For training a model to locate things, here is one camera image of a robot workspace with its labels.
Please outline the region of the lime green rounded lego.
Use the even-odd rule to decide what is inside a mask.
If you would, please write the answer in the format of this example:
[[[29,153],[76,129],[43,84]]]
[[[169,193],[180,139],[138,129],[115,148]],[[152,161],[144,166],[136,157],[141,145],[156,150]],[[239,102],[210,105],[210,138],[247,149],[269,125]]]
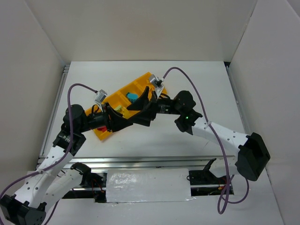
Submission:
[[[117,106],[114,110],[118,113],[123,113],[123,107],[121,105]]]

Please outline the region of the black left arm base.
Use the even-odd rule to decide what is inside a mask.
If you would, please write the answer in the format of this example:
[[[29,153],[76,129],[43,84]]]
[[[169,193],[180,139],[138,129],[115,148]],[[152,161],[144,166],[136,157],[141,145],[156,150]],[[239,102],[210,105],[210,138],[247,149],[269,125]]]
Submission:
[[[79,172],[82,181],[68,191],[63,199],[93,199],[96,203],[106,203],[107,173],[93,173],[86,164],[76,162],[71,165],[70,169],[61,170],[57,178],[62,178],[73,169]]]

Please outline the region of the blue patterned oval lego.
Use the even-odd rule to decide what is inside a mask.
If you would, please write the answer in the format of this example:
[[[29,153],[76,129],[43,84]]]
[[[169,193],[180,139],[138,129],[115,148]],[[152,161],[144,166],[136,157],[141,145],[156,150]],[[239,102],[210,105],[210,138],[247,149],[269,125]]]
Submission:
[[[126,94],[126,97],[130,101],[130,103],[134,103],[139,98],[139,96],[137,94],[131,93],[131,92],[128,92]]]

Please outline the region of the red rounded lego piece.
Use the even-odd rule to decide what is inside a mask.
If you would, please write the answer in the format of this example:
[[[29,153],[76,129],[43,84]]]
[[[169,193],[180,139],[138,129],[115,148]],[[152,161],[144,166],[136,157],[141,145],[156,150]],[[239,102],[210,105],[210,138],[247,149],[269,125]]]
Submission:
[[[97,128],[98,131],[105,132],[107,130],[106,126]]]

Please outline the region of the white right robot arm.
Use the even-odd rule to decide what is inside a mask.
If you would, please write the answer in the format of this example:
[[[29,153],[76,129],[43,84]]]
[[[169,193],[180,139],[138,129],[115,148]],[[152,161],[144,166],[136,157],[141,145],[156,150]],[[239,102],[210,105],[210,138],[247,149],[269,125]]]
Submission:
[[[180,91],[173,99],[157,97],[154,91],[151,98],[148,98],[148,92],[149,88],[145,88],[143,94],[127,107],[129,111],[137,111],[130,118],[133,123],[149,126],[158,113],[176,114],[179,117],[175,124],[181,132],[222,144],[223,149],[235,155],[234,163],[225,166],[224,170],[217,166],[217,160],[209,162],[208,169],[215,177],[225,176],[229,171],[250,181],[258,180],[270,160],[270,154],[259,134],[253,132],[247,135],[207,121],[194,110],[196,102],[187,90]]]

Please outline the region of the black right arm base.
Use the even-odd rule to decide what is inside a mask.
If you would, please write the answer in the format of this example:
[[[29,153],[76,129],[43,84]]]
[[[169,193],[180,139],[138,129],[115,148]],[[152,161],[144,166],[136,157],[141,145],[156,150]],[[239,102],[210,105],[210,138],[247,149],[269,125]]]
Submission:
[[[186,179],[190,183],[191,196],[220,195],[226,185],[226,177],[216,177],[210,168],[217,159],[211,159],[202,170],[191,170]]]

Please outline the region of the yellow lego plate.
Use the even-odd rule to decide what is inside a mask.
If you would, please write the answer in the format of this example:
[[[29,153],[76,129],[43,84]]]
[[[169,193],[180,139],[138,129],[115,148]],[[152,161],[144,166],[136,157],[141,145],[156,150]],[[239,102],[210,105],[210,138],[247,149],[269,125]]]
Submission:
[[[131,117],[130,112],[126,108],[123,108],[123,117],[125,119],[128,119]]]

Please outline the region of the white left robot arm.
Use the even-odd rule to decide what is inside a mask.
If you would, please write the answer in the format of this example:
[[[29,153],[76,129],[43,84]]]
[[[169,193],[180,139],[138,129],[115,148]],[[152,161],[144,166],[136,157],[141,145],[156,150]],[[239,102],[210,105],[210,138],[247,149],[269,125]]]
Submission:
[[[132,124],[108,103],[104,111],[90,115],[81,105],[69,106],[61,131],[40,166],[23,178],[26,182],[13,195],[1,194],[0,207],[5,219],[15,225],[42,224],[49,209],[70,189],[92,185],[92,179],[96,177],[83,163],[74,163],[62,172],[86,141],[84,132],[100,127],[116,132]]]

